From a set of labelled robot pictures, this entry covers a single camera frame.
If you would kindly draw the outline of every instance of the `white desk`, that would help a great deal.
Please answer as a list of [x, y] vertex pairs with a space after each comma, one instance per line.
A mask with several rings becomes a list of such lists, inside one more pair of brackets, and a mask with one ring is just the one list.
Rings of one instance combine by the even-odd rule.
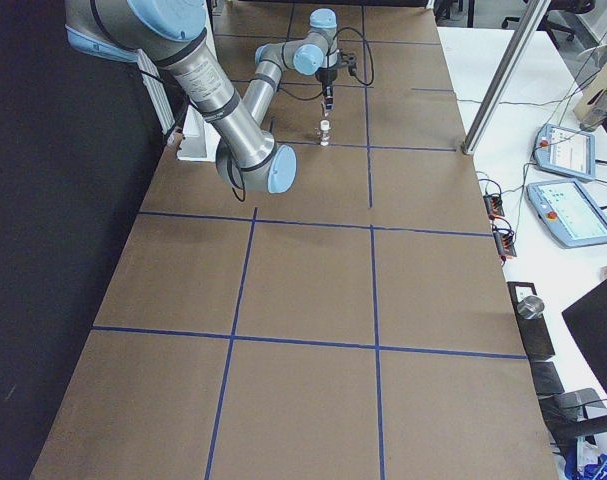
[[[459, 100], [482, 100], [512, 32], [439, 28], [454, 91]], [[537, 32], [510, 82], [503, 101], [543, 103], [561, 99], [572, 86], [573, 77], [544, 32]], [[578, 128], [572, 108], [574, 96], [562, 125]], [[460, 102], [466, 131], [479, 108], [477, 103]], [[555, 105], [534, 107], [500, 105], [480, 142], [474, 161], [504, 190], [519, 187], [522, 167], [528, 162], [534, 137], [546, 121], [558, 124], [563, 108], [552, 119]], [[607, 134], [596, 132], [596, 157], [607, 160]], [[607, 167], [597, 165], [597, 178], [607, 180]], [[531, 167], [527, 182], [552, 180], [555, 175]], [[592, 182], [587, 190], [599, 205], [607, 204], [607, 187]], [[519, 193], [504, 197], [506, 217], [516, 227]], [[601, 281], [607, 265], [607, 245], [562, 249], [549, 235], [524, 198], [518, 226], [518, 258], [504, 267], [506, 280], [533, 282], [546, 304], [545, 318], [556, 357], [554, 363], [566, 391], [592, 387], [604, 395], [592, 371], [570, 336], [561, 312]]]

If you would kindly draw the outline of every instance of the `office chair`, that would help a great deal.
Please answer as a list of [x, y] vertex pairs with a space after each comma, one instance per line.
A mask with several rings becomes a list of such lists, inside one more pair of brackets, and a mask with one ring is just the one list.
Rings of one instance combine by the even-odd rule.
[[[594, 5], [596, 0], [552, 0], [550, 6], [541, 20], [541, 24], [538, 27], [538, 30], [545, 31], [550, 36], [552, 43], [554, 46], [559, 48], [559, 42], [554, 36], [553, 30], [558, 30], [560, 32], [569, 33], [567, 37], [567, 41], [571, 42], [574, 40], [574, 36], [576, 35], [576, 31], [573, 28], [566, 27], [565, 25], [559, 25], [558, 23], [554, 23], [548, 20], [548, 15], [553, 10], [561, 10], [564, 12], [574, 13], [576, 15], [581, 15], [583, 13], [590, 12], [594, 9]], [[501, 28], [507, 28], [508, 22], [518, 22], [521, 19], [519, 17], [505, 17], [503, 23], [501, 24]]]

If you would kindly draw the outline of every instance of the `floor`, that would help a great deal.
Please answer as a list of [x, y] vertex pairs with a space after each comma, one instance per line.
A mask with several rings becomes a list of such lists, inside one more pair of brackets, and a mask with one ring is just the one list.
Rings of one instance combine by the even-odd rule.
[[[226, 2], [241, 93], [315, 8]], [[433, 16], [335, 11], [374, 85], [342, 72], [329, 147], [320, 103], [276, 95], [280, 196], [166, 150], [34, 480], [557, 478]]]
[[[463, 11], [459, 12], [458, 7], [452, 9], [451, 19], [443, 19], [439, 26], [443, 27], [466, 27], [467, 26], [467, 8], [468, 2], [463, 1]], [[520, 17], [525, 11], [525, 3], [520, 0], [486, 0], [477, 1], [474, 8], [474, 28], [501, 28], [501, 23], [505, 17]], [[565, 61], [567, 68], [572, 72], [577, 83], [583, 81], [595, 74], [598, 69], [592, 62], [585, 64], [583, 58], [578, 58], [579, 54], [588, 48], [595, 47], [597, 42], [590, 35], [587, 29], [581, 24], [576, 15], [570, 13], [552, 12], [550, 20], [561, 25], [574, 28], [577, 34], [573, 41], [567, 41], [567, 34], [557, 32], [556, 37], [559, 42], [559, 53]], [[509, 22], [508, 28], [516, 30], [518, 23]]]

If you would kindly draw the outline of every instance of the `black monitor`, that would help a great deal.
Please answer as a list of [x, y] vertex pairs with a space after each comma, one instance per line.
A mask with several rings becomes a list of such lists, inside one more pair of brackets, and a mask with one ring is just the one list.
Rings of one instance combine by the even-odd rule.
[[568, 307], [563, 318], [607, 394], [607, 280]]

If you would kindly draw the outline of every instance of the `dark wall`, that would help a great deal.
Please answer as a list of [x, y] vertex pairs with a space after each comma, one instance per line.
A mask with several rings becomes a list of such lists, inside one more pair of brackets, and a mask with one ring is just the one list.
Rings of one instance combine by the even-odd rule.
[[0, 0], [0, 479], [27, 479], [161, 152], [140, 76], [63, 1]]

